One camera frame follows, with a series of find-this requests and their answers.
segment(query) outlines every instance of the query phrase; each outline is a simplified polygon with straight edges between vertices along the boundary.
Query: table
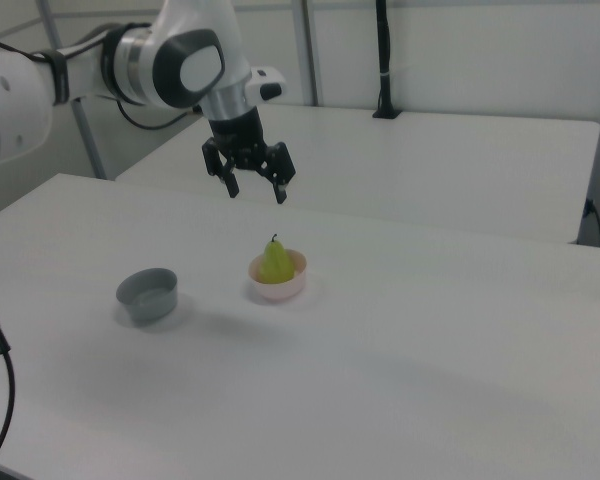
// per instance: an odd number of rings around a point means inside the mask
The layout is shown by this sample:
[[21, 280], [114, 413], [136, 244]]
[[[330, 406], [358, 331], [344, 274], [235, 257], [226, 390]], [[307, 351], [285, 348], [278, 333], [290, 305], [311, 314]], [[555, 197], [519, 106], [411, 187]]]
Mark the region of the table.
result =
[[[155, 266], [179, 306], [136, 328]], [[0, 213], [0, 319], [33, 479], [600, 479], [600, 249], [61, 175]]]
[[[568, 243], [576, 240], [600, 126], [528, 118], [282, 105], [260, 107], [265, 140], [298, 174], [289, 206]], [[199, 121], [118, 181], [227, 196], [207, 175]], [[238, 199], [274, 204], [268, 182], [237, 172]]]

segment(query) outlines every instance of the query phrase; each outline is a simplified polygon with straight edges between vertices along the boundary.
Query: pear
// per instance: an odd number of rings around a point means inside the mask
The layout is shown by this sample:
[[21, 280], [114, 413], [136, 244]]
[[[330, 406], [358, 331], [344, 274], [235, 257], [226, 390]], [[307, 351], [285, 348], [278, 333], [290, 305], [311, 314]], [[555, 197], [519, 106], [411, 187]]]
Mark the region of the pear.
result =
[[295, 268], [282, 244], [273, 238], [264, 249], [264, 258], [258, 269], [260, 283], [283, 283], [293, 278]]

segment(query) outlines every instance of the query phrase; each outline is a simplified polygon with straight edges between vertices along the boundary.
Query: black pole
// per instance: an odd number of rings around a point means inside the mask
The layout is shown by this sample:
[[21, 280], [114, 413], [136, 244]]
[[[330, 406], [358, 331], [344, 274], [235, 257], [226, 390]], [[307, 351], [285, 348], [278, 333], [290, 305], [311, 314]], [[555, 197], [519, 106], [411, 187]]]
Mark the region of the black pole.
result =
[[391, 37], [389, 34], [389, 21], [387, 20], [386, 0], [376, 0], [376, 17], [378, 20], [378, 56], [380, 59], [380, 105], [373, 117], [394, 119], [400, 115], [400, 110], [394, 109], [391, 103], [391, 75], [389, 71]]

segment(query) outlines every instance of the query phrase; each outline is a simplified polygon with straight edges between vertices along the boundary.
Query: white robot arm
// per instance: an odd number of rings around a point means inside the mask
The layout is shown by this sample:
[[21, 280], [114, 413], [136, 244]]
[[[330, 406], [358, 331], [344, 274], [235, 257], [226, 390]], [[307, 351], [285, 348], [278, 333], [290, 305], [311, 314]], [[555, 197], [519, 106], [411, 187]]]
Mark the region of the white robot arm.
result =
[[283, 143], [264, 142], [256, 106], [285, 90], [274, 68], [249, 65], [230, 0], [165, 0], [151, 25], [112, 26], [59, 51], [0, 52], [0, 160], [41, 145], [53, 105], [73, 99], [199, 105], [213, 132], [202, 147], [209, 174], [235, 197], [233, 169], [254, 170], [282, 203], [295, 169]]

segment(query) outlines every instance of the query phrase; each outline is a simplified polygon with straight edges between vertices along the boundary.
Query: gray bowl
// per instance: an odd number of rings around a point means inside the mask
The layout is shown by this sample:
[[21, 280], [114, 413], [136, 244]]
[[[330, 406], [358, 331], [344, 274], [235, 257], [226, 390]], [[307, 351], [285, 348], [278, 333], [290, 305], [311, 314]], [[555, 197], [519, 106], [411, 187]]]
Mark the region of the gray bowl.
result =
[[120, 284], [116, 298], [131, 320], [146, 323], [158, 320], [178, 304], [178, 277], [166, 268], [150, 268], [134, 273]]

